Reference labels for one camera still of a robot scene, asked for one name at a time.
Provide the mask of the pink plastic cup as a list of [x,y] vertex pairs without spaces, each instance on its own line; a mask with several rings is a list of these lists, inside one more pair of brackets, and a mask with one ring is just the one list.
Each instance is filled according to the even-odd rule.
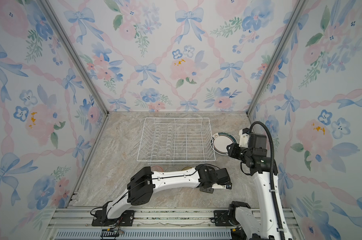
[[160,166],[152,166],[151,170],[156,172],[164,172],[164,169]]

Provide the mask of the white wire dish rack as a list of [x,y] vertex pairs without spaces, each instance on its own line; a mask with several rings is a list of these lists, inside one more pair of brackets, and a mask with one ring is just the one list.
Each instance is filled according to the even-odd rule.
[[193,165],[215,160],[209,118],[145,118],[138,162]]

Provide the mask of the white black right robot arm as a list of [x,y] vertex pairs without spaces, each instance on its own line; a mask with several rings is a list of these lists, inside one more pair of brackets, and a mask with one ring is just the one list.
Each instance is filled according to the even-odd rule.
[[248,240],[292,240],[278,196],[276,163],[267,156],[267,137],[240,131],[240,142],[228,145],[227,150],[229,157],[249,168],[260,211],[260,220],[257,220],[249,207],[234,204],[232,223],[242,228]]

